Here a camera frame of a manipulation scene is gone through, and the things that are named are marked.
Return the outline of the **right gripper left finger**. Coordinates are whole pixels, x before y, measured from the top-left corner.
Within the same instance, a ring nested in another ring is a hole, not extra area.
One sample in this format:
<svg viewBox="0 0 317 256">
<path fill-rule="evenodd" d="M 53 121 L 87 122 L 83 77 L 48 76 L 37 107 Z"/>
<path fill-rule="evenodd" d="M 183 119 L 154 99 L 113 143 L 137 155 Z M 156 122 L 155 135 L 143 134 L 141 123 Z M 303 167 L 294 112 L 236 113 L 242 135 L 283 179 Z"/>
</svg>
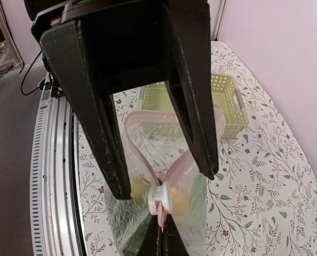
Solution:
<svg viewBox="0 0 317 256">
<path fill-rule="evenodd" d="M 148 215 L 129 238 L 123 239 L 125 244 L 121 248 L 121 255 L 157 255 L 160 239 L 157 216 Z"/>
</svg>

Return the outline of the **clear zip top bag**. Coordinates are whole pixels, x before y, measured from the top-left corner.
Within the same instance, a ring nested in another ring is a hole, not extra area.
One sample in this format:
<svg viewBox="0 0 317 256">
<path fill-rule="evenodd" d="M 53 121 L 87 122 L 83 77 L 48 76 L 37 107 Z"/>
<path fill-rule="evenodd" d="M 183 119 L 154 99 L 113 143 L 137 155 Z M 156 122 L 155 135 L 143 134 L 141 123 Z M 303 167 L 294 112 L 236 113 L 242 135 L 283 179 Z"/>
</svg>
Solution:
<svg viewBox="0 0 317 256">
<path fill-rule="evenodd" d="M 136 255 L 148 225 L 167 231 L 172 217 L 188 255 L 206 255 L 207 179 L 188 149 L 174 113 L 134 111 L 126 117 L 122 143 L 131 199 L 105 189 L 110 229 L 119 255 Z"/>
</svg>

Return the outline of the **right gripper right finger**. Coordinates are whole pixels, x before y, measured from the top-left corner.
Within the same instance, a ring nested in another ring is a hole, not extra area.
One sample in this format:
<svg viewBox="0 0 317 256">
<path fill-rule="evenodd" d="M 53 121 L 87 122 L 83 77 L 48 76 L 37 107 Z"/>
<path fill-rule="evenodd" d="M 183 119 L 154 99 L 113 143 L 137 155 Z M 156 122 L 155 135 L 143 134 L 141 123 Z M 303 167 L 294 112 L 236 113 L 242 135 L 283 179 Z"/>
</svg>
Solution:
<svg viewBox="0 0 317 256">
<path fill-rule="evenodd" d="M 189 256 L 171 214 L 164 221 L 161 248 L 163 256 Z"/>
</svg>

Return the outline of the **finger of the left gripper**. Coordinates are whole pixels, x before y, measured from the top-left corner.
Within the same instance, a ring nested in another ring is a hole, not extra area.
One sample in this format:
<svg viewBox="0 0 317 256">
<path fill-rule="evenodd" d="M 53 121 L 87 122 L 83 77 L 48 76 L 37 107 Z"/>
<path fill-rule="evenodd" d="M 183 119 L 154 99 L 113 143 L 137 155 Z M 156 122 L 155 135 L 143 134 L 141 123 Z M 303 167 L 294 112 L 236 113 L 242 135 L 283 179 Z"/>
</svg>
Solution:
<svg viewBox="0 0 317 256">
<path fill-rule="evenodd" d="M 210 83 L 210 6 L 164 1 L 164 79 L 189 150 L 208 179 L 219 171 Z"/>
</svg>

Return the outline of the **yellow lemon toy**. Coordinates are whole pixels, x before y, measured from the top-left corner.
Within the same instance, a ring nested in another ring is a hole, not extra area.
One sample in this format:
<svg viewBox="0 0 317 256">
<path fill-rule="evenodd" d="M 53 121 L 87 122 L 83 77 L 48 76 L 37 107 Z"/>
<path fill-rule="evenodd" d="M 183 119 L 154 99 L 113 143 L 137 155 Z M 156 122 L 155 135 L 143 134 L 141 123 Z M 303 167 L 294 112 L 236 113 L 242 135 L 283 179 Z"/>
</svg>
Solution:
<svg viewBox="0 0 317 256">
<path fill-rule="evenodd" d="M 149 182 L 145 178 L 135 179 L 131 182 L 131 196 L 143 198 L 148 190 Z"/>
</svg>

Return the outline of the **beige perforated plastic basket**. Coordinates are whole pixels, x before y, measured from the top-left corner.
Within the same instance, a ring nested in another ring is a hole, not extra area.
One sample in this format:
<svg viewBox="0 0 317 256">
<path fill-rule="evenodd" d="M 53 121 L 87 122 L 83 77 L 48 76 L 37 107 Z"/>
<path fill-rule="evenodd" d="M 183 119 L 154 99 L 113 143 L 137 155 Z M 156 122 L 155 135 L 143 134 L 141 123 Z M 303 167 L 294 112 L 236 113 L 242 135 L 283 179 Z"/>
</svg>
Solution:
<svg viewBox="0 0 317 256">
<path fill-rule="evenodd" d="M 211 95 L 225 116 L 226 126 L 222 139 L 236 139 L 249 121 L 235 78 L 230 75 L 211 74 Z M 144 87 L 142 110 L 173 111 L 164 82 Z"/>
</svg>

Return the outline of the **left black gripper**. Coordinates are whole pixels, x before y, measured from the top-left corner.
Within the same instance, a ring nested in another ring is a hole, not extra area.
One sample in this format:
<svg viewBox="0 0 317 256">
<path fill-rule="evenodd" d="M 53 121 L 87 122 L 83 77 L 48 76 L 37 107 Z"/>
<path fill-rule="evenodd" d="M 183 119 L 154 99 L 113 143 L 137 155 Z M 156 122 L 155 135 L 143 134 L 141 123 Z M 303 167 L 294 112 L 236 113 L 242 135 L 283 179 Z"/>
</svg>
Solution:
<svg viewBox="0 0 317 256">
<path fill-rule="evenodd" d="M 131 198 L 111 94 L 174 80 L 172 1 L 25 1 L 31 33 L 118 200 Z"/>
</svg>

